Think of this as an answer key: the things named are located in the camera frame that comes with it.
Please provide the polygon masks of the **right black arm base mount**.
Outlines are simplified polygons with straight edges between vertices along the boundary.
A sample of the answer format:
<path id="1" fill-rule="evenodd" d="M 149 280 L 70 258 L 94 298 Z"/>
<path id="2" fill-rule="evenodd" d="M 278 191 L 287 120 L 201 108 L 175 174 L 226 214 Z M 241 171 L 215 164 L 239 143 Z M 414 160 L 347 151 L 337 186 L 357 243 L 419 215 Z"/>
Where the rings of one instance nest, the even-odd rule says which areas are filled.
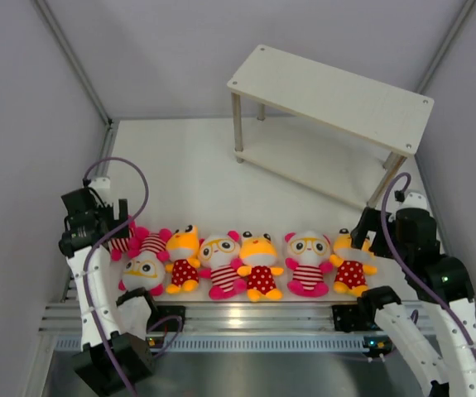
<path id="1" fill-rule="evenodd" d="M 333 305 L 334 329 L 338 332 L 377 331 L 379 327 L 361 311 L 357 304 Z"/>

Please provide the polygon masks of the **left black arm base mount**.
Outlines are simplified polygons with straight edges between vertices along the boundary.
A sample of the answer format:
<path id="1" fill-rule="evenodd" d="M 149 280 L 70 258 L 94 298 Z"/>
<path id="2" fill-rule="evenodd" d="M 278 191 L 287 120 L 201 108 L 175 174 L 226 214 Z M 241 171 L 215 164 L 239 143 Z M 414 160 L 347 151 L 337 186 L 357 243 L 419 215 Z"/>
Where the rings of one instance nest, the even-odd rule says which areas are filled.
<path id="1" fill-rule="evenodd" d="M 177 332 L 181 331 L 185 323 L 186 306 L 184 305 L 157 305 L 147 322 L 148 332 Z"/>

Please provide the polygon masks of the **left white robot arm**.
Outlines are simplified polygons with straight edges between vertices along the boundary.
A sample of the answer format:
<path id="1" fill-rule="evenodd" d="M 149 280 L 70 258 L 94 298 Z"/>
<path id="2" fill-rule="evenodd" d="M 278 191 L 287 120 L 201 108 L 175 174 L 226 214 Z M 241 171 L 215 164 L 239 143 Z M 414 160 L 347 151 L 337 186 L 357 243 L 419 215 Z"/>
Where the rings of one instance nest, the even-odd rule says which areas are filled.
<path id="1" fill-rule="evenodd" d="M 120 390 L 135 395 L 135 384 L 153 372 L 145 333 L 159 323 L 160 311 L 144 292 L 129 296 L 121 309 L 109 289 L 111 256 L 105 244 L 116 234 L 128 235 L 127 205 L 115 218 L 112 206 L 90 187 L 61 199 L 67 215 L 59 248 L 75 280 L 82 328 L 73 368 L 98 396 Z"/>

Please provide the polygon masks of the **pink striped plush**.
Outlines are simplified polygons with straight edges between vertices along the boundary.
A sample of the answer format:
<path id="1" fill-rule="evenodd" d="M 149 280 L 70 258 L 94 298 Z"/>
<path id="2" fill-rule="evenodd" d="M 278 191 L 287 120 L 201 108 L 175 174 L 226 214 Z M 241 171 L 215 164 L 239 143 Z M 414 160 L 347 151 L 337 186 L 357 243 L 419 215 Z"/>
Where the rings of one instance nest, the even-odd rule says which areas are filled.
<path id="1" fill-rule="evenodd" d="M 130 241 L 135 236 L 136 223 L 131 222 L 128 228 L 128 237 L 113 237 L 108 242 L 111 261 L 120 261 L 130 250 Z"/>
<path id="2" fill-rule="evenodd" d="M 333 269 L 330 239 L 315 231 L 289 232 L 286 243 L 286 267 L 292 271 L 287 288 L 295 295 L 320 298 L 328 294 L 325 274 Z"/>
<path id="3" fill-rule="evenodd" d="M 200 244 L 199 276 L 210 280 L 209 297 L 212 300 L 230 299 L 247 288 L 245 279 L 237 272 L 241 265 L 240 235 L 232 230 L 226 234 L 212 234 Z"/>

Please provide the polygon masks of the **yellow dotted plush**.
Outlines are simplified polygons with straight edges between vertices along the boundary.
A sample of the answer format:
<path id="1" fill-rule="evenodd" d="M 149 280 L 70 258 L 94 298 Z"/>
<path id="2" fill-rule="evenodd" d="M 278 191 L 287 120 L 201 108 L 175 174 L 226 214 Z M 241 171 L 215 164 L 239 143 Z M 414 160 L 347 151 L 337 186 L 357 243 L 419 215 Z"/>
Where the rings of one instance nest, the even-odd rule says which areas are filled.
<path id="1" fill-rule="evenodd" d="M 195 291 L 200 283 L 200 238 L 197 226 L 188 225 L 184 230 L 177 229 L 167 241 L 166 251 L 169 254 L 166 272 L 171 275 L 166 292 L 178 294 Z"/>
<path id="2" fill-rule="evenodd" d="M 238 259 L 241 261 L 238 274 L 246 278 L 246 293 L 251 302 L 282 298 L 276 277 L 282 275 L 284 269 L 279 265 L 276 247 L 268 233 L 243 232 Z"/>
<path id="3" fill-rule="evenodd" d="M 368 290 L 366 276 L 377 274 L 377 267 L 372 265 L 374 254 L 370 251 L 369 237 L 365 238 L 361 248 L 351 247 L 351 244 L 350 231 L 340 229 L 329 257 L 329 262 L 337 269 L 333 290 L 359 298 Z"/>

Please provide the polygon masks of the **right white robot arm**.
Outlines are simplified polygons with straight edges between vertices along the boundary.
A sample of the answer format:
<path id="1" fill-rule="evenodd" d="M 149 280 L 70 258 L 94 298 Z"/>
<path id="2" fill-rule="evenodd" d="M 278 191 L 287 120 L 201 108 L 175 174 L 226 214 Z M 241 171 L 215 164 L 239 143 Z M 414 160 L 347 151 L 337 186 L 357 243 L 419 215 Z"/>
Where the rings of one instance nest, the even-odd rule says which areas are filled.
<path id="1" fill-rule="evenodd" d="M 361 247 L 369 232 L 371 251 L 401 267 L 425 313 L 439 346 L 434 348 L 414 324 L 390 286 L 369 289 L 358 298 L 358 316 L 368 328 L 380 328 L 392 340 L 424 396 L 476 396 L 476 306 L 464 264 L 440 253 L 435 219 L 425 209 L 389 213 L 365 208 L 351 231 Z"/>

